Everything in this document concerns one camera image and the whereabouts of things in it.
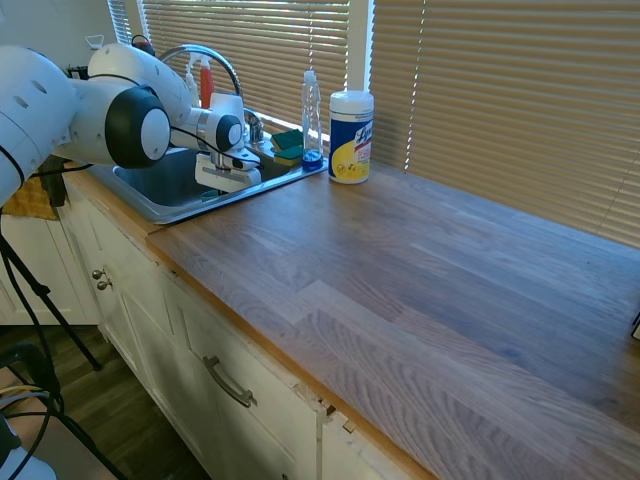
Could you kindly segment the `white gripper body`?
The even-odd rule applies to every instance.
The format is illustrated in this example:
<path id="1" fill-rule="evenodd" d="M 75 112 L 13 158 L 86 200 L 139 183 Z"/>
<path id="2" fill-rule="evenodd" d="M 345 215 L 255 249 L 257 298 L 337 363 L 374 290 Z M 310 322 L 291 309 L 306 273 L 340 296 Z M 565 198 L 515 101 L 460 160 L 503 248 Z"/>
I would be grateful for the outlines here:
<path id="1" fill-rule="evenodd" d="M 221 170 L 205 153 L 196 155 L 195 181 L 197 184 L 222 192 L 237 192 L 259 185 L 262 176 L 257 168 L 250 170 Z"/>

